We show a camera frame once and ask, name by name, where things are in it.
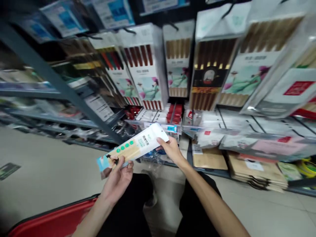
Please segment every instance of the forearm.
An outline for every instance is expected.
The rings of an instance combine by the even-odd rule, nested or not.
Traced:
[[[181,162],[178,166],[185,174],[221,237],[249,236],[232,210],[187,161]]]
[[[78,225],[72,237],[95,237],[99,233],[103,223],[111,213],[114,203],[99,198],[87,216]]]

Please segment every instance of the store aisle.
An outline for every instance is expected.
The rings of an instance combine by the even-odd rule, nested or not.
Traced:
[[[0,218],[7,228],[27,217],[99,193],[95,159],[104,152],[0,127],[0,167],[8,162],[21,168],[0,181]],[[153,170],[158,204],[145,214],[151,226],[175,232],[181,219],[178,202],[184,176],[177,168],[135,165],[135,172]],[[316,198],[285,192],[255,190],[245,184],[214,177],[224,200],[252,237],[314,236]]]

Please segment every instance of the chopsticks package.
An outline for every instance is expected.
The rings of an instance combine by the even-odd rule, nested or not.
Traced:
[[[119,31],[129,71],[146,109],[162,110],[168,101],[162,30],[151,24]]]
[[[195,21],[163,26],[169,96],[187,97],[190,85],[189,61]]]
[[[87,38],[64,39],[59,45],[78,74],[88,81],[94,91],[99,91],[111,107],[122,108],[126,105],[124,98],[109,79],[102,58]]]
[[[134,81],[121,54],[116,34],[105,32],[95,35],[94,38],[89,40],[103,58],[105,70],[124,97],[125,102],[129,105],[141,106]]]
[[[165,142],[169,140],[162,127],[158,123],[154,123],[106,155],[99,157],[97,163],[101,172],[101,178],[106,178],[111,170],[115,169],[118,159],[122,156],[125,157],[125,163],[123,164],[123,167],[125,167],[128,165],[129,160],[135,160],[159,147],[158,137]]]
[[[213,110],[246,29],[250,3],[198,12],[190,109]]]
[[[262,115],[285,118],[316,96],[316,44],[298,58],[255,107]]]
[[[266,4],[269,3],[255,1],[252,6],[255,9],[251,13],[253,17],[250,16],[248,31],[230,68],[218,104],[243,107],[261,82],[266,82],[271,67],[304,20],[306,11],[302,9],[306,6],[298,6],[296,1],[276,4],[265,12]]]
[[[241,113],[285,118],[312,100],[315,93],[315,14],[307,14]]]

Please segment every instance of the pink flower illustration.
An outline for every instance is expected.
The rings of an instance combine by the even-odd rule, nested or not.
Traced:
[[[139,93],[139,95],[140,95],[140,96],[141,96],[141,98],[143,98],[143,99],[144,99],[144,98],[145,98],[145,96],[146,96],[145,92],[140,92],[140,93]]]
[[[230,83],[226,83],[226,84],[224,85],[224,90],[229,89],[232,85],[233,85],[233,84],[232,84],[231,82],[230,82]]]

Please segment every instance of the hanging hook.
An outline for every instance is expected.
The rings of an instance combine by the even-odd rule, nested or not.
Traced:
[[[222,18],[221,18],[221,19],[224,19],[224,17],[227,16],[227,15],[230,13],[230,11],[233,9],[233,6],[235,5],[235,3],[236,3],[236,0],[234,0],[234,1],[232,2],[230,8],[228,9],[228,11],[227,11],[224,15],[222,15]]]
[[[173,28],[175,28],[177,31],[179,30],[179,28],[175,26],[175,24],[173,24],[171,21],[169,21],[168,24],[171,25]]]
[[[95,37],[95,36],[91,36],[91,35],[88,35],[88,34],[85,34],[85,33],[82,33],[82,35],[85,36],[85,37],[91,38],[93,40],[103,40],[101,37]]]
[[[136,32],[135,32],[135,31],[129,30],[129,29],[127,29],[126,27],[124,27],[123,30],[125,30],[125,31],[128,32],[128,33],[132,33],[132,34],[136,35]]]

